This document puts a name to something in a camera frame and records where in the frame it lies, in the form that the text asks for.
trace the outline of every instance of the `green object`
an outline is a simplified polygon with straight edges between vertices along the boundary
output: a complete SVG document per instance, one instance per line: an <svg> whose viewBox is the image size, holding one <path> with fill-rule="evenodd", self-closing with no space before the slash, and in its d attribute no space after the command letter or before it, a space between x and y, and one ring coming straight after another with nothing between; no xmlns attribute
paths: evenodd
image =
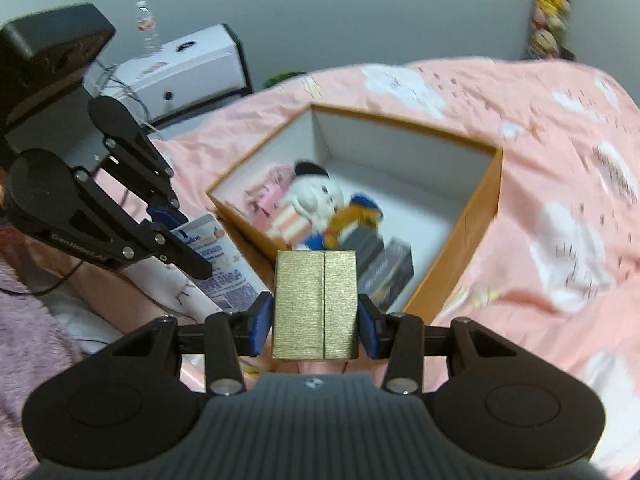
<svg viewBox="0 0 640 480"><path fill-rule="evenodd" d="M272 86L276 86L287 79L291 79L292 77L297 77L299 75L305 75L306 72L283 72L282 74L275 75L270 77L265 81L262 85L263 88L271 88Z"/></svg>

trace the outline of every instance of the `pink bedspread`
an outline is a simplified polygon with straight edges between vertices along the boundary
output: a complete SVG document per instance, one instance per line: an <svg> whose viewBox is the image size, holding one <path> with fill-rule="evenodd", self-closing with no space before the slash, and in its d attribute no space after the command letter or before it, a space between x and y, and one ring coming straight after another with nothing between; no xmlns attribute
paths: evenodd
<svg viewBox="0 0 640 480"><path fill-rule="evenodd" d="M593 462L612 478L629 478L640 467L640 110L626 92L603 72L564 62L432 60L316 73L158 142L174 166L183 211L196 217L211 208L206 187L312 100L504 146L500 211L436 322L471 316L588 383L607 410ZM117 184L101 182L121 196ZM133 200L127 207L137 218L144 214ZM35 252L58 272L68 266L53 250ZM74 284L91 290L88 301L121 330L158 314L147 296L164 304L158 295L176 295L163 292L149 269L146 283L128 274L146 296L117 278L119 297L112 300L112 292L100 294L107 290L104 273L86 267ZM110 291L114 286L112 279ZM253 364L301 372L364 368L377 380L384 367L366 359L346 366ZM426 361L426 390L445 378L444 367Z"/></svg>

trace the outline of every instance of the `orange box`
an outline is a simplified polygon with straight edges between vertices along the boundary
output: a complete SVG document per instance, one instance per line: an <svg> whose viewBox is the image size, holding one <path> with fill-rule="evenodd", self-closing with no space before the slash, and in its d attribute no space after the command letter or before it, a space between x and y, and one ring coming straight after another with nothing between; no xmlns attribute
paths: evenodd
<svg viewBox="0 0 640 480"><path fill-rule="evenodd" d="M401 118L313 104L282 124L207 191L218 212L272 264L287 248L228 202L265 168L307 159L345 199L365 193L382 209L380 235L412 247L414 278L392 305L433 320L498 211L502 149Z"/></svg>

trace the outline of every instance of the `black plush ear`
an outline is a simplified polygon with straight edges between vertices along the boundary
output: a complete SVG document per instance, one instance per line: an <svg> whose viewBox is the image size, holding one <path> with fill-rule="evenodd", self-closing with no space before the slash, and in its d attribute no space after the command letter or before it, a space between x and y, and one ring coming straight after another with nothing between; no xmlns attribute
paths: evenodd
<svg viewBox="0 0 640 480"><path fill-rule="evenodd" d="M315 164L314 162L311 162L310 160L297 161L293 171L296 173L296 176L303 176L303 175L321 175L321 176L327 176L327 177L329 176L325 168L318 166L317 164Z"/></svg>

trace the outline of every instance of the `water bottle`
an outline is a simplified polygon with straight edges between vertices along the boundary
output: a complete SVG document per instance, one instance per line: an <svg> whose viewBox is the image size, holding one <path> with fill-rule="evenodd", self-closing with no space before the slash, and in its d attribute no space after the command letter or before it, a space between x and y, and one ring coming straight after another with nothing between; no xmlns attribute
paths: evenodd
<svg viewBox="0 0 640 480"><path fill-rule="evenodd" d="M158 30L156 29L156 20L153 14L146 6L146 1L141 0L138 5L138 30L144 35L145 53L152 56L162 50L162 46L158 41Z"/></svg>

